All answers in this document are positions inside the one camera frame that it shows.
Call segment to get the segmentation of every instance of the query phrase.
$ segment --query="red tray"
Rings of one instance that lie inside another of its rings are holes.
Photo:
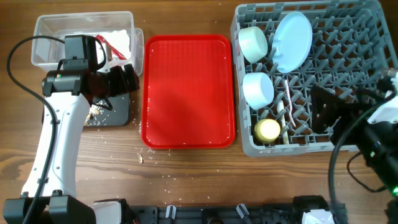
[[[142,140],[157,149],[235,139],[231,45],[222,35],[158,35],[145,45]]]

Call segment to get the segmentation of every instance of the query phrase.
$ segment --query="dish rack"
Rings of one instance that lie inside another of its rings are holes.
[[[274,33],[280,21],[290,12],[300,11],[310,21],[313,41],[304,63],[289,73],[279,73],[272,63]],[[238,42],[240,29],[258,26],[265,33],[268,54],[257,63],[249,63],[242,54]],[[330,151],[333,128],[316,134],[311,130],[312,112],[310,88],[319,85],[338,97],[352,101],[353,90],[365,86],[376,88],[377,69],[396,68],[398,61],[387,28],[384,13],[377,0],[329,0],[309,2],[278,2],[242,4],[235,9],[231,25],[233,60],[239,84],[239,120],[243,151],[251,157],[288,156],[304,152]],[[266,73],[274,84],[274,101],[259,110],[253,110],[243,95],[243,77],[251,72]],[[289,82],[293,103],[293,118],[289,119],[289,102],[284,80]],[[277,112],[279,101],[284,109]],[[275,119],[285,125],[280,136],[270,144],[254,137],[254,126],[263,118]],[[284,144],[282,134],[287,132],[289,144]],[[343,146],[342,150],[355,151],[356,146]]]

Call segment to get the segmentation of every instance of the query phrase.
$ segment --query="transparent plastic container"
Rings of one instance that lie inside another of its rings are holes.
[[[93,35],[103,32],[126,30],[130,37],[130,55],[127,60],[113,60],[111,67],[131,63],[137,75],[142,73],[144,38],[142,30],[134,28],[132,13],[85,12],[73,14],[44,15],[37,19],[34,35],[49,35],[64,39],[66,35]],[[32,64],[45,71],[56,70],[58,62],[65,58],[64,45],[48,39],[35,39],[32,44]]]

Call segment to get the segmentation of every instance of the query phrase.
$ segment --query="wooden tabletop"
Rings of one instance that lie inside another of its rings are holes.
[[[13,84],[6,73],[9,51],[18,41],[33,34],[39,16],[131,11],[134,25],[144,31],[145,40],[157,34],[221,34],[230,39],[229,27],[235,7],[256,1],[15,2],[23,1],[7,0],[0,4],[0,211],[5,199],[20,196],[33,165],[42,128],[43,105]],[[398,2],[385,0],[382,6],[392,38],[396,39]],[[30,43],[17,50],[12,59],[12,72],[23,84],[41,93],[41,81],[46,73],[31,64],[30,51]],[[250,158],[243,153],[240,132],[226,149],[149,152],[139,134],[142,92],[131,93],[131,97],[135,101],[131,105],[134,122],[122,128],[83,131],[76,167],[78,199],[82,202],[91,204],[94,200],[119,197],[126,198],[130,205],[189,207],[291,202],[298,195],[323,195],[329,199],[329,152]],[[239,129],[238,111],[236,114]],[[137,153],[141,152],[143,164],[137,159]],[[349,222],[385,223],[384,209],[390,196],[387,192],[370,194],[348,176],[345,165],[352,155],[342,152],[336,166],[337,195],[346,203]],[[352,168],[371,187],[381,185],[362,158],[356,159]],[[0,223],[5,223],[2,215]]]

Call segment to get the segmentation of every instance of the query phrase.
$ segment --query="white cup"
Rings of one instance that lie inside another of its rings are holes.
[[[241,29],[238,39],[242,53],[250,63],[256,63],[267,55],[267,39],[260,28],[254,26]]]
[[[272,103],[274,86],[265,73],[248,73],[243,77],[243,95],[249,106],[258,110]]]

